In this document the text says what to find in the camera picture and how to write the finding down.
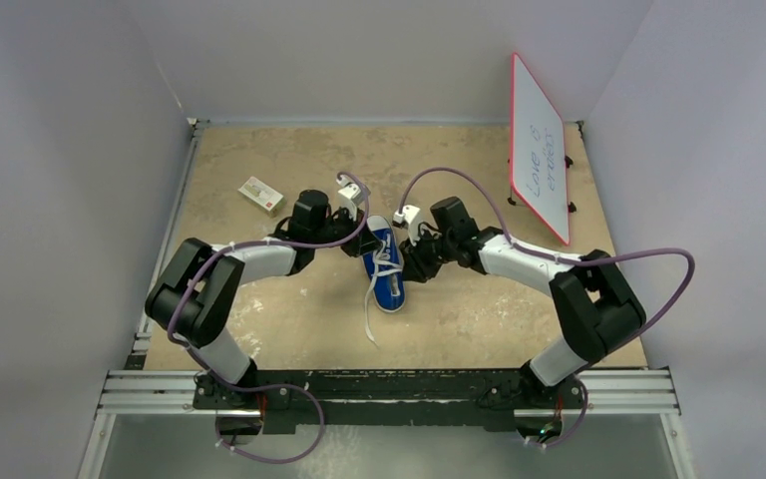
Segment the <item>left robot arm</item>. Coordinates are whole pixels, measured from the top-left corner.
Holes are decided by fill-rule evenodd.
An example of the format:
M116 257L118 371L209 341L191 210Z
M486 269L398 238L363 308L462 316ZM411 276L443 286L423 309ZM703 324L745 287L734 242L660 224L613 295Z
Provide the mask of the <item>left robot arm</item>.
M321 249L339 247L358 257L378 243L367 227L366 189L348 183L337 200L334 208L323 192L303 191L291 215L261 240L213 246L186 239L149 292L146 316L220 380L218 394L231 407L251 404L258 385L255 361L226 326L239 288L298 274Z

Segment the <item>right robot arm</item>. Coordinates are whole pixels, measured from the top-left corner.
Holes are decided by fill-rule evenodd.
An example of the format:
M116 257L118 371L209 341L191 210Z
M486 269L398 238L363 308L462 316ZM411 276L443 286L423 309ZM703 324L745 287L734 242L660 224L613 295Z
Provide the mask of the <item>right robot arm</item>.
M543 406L555 398L560 384L619 349L639 332L646 313L619 268L603 250L585 255L538 248L525 253L522 244L500 228L479 228L457 197L430 209L428 224L421 210L406 206L393 225L407 232L399 245L403 277L425 283L442 265L513 280L550 298L560 336L519 370L523 398Z

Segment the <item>blue canvas sneaker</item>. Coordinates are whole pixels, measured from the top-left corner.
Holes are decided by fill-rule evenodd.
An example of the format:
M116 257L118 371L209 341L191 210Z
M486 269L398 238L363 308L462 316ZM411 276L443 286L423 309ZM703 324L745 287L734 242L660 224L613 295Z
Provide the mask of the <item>blue canvas sneaker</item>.
M403 279L403 261L397 245L397 239L390 223L382 216L371 216L367 226L378 245L362 256L369 286L364 303L368 306L371 299L383 311L398 311L405 303L406 295Z

